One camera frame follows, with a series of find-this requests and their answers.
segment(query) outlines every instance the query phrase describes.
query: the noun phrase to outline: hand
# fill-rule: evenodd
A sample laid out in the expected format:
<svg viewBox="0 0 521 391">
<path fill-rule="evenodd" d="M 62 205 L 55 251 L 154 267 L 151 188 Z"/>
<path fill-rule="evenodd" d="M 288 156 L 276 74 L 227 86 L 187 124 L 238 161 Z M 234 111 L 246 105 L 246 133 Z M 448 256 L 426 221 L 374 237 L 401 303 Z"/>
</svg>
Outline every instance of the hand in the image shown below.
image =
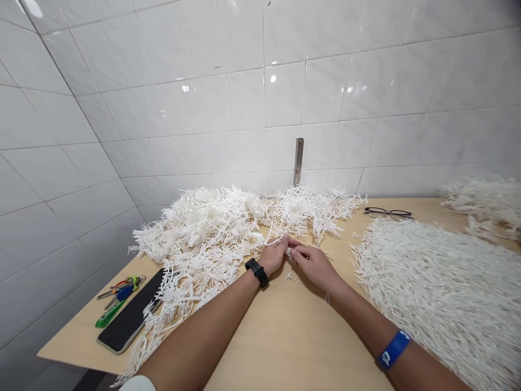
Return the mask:
<svg viewBox="0 0 521 391">
<path fill-rule="evenodd" d="M 264 250 L 262 250 L 262 254 L 260 255 L 258 261 L 259 265 L 264 268 L 264 272 L 268 278 L 270 277 L 271 273 L 273 273 L 282 265 L 282 258 L 284 258 L 286 248 L 293 248 L 298 245 L 302 246 L 301 242 L 289 237 L 288 235 L 284 235 L 278 244 L 274 243 L 275 241 L 277 241 L 277 239 L 274 239 L 271 242 L 273 244 L 269 244 L 264 247 Z"/>
<path fill-rule="evenodd" d="M 329 292 L 335 283 L 343 281 L 321 249 L 298 245 L 291 249 L 290 253 L 306 277 L 326 292 Z"/>
</svg>

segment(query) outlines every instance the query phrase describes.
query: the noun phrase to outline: black wristband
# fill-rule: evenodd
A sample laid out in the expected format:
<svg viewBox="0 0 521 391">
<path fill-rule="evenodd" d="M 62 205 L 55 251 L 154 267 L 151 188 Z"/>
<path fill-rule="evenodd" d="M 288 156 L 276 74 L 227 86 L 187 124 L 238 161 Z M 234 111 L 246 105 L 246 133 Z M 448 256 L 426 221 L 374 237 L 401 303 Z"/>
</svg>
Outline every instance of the black wristband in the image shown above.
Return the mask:
<svg viewBox="0 0 521 391">
<path fill-rule="evenodd" d="M 255 277 L 257 277 L 259 279 L 261 288 L 264 288 L 270 281 L 268 279 L 268 276 L 264 272 L 264 268 L 257 263 L 255 258 L 252 258 L 249 261 L 247 261 L 246 264 L 244 265 L 244 267 L 246 268 L 246 270 L 251 269 L 253 274 L 255 274 Z"/>
</svg>

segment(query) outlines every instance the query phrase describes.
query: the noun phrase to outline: black glasses frame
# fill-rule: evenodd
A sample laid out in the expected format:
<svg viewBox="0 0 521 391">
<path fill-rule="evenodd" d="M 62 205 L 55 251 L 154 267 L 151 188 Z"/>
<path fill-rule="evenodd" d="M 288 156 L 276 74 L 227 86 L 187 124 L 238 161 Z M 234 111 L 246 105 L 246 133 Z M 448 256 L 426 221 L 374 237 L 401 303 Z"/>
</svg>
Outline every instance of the black glasses frame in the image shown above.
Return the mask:
<svg viewBox="0 0 521 391">
<path fill-rule="evenodd" d="M 381 213 L 383 215 L 399 216 L 399 217 L 414 220 L 414 217 L 412 217 L 411 212 L 401 211 L 401 210 L 396 210 L 396 209 L 388 211 L 388 210 L 385 210 L 383 208 L 378 208 L 378 207 L 365 208 L 365 212 L 364 212 L 365 215 L 370 215 L 371 213 Z"/>
</svg>

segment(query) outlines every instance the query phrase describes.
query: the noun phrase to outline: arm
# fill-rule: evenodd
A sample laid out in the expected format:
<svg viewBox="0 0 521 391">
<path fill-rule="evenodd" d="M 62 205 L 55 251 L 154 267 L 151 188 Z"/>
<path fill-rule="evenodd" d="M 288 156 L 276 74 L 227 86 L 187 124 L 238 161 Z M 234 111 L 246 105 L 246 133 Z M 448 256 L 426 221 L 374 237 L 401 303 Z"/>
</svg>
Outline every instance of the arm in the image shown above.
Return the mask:
<svg viewBox="0 0 521 391">
<path fill-rule="evenodd" d="M 349 318 L 371 353 L 375 357 L 380 356 L 398 332 L 398 327 L 338 275 L 322 250 L 297 246 L 291 250 L 291 257 L 311 282 L 329 292 L 338 304 L 339 311 Z M 405 348 L 388 375 L 399 391 L 471 391 L 455 374 L 414 341 Z"/>
<path fill-rule="evenodd" d="M 284 236 L 266 246 L 258 261 L 266 275 L 280 267 L 288 246 L 299 244 Z M 203 389 L 258 288 L 259 280 L 246 271 L 177 327 L 136 375 L 148 377 L 156 391 Z"/>
</svg>

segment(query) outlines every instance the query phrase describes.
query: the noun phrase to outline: black phone screen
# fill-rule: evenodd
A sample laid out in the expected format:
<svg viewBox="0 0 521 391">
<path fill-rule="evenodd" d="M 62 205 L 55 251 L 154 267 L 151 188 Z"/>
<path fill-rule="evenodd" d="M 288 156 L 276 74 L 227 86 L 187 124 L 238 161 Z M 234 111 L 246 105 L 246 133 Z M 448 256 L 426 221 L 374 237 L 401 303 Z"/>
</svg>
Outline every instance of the black phone screen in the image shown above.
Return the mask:
<svg viewBox="0 0 521 391">
<path fill-rule="evenodd" d="M 98 340 L 116 352 L 122 352 L 125 345 L 144 322 L 143 310 L 154 302 L 159 302 L 156 293 L 163 280 L 164 269 L 159 270 L 154 277 L 140 288 L 137 294 L 130 300 L 125 308 L 109 323 L 109 325 L 98 336 Z"/>
</svg>

